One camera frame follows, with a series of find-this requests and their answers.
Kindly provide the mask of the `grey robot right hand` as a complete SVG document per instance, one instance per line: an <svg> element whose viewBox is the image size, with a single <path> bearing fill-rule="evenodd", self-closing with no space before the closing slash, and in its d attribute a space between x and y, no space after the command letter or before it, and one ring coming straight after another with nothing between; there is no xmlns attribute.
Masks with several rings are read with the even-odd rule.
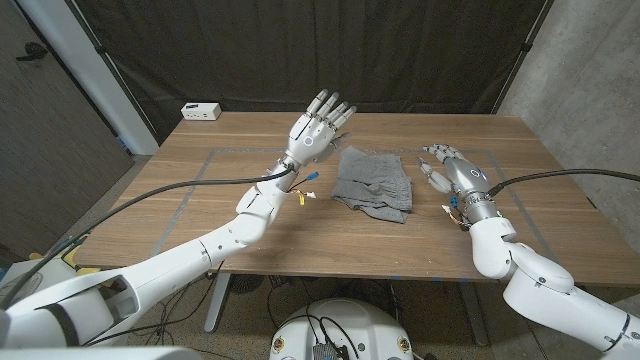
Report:
<svg viewBox="0 0 640 360"><path fill-rule="evenodd" d="M422 158L418 158L421 171L428 183L441 193L453 193L463 199L473 193L487 193L491 186L484 172L468 161L462 153L446 144L424 146L423 150L433 155L444 165L445 174L434 170Z"/></svg>

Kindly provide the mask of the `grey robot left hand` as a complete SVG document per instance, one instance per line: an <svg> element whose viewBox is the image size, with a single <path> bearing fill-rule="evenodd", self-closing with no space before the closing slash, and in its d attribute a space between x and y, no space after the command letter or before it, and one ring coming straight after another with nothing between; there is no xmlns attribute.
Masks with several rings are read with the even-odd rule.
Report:
<svg viewBox="0 0 640 360"><path fill-rule="evenodd" d="M311 161L324 162L349 139L349 132L340 136L336 136L336 132L357 107L349 106L347 102L334 107L338 98L337 92L329 96L327 89L321 90L294 123L283 158L286 166L298 171Z"/></svg>

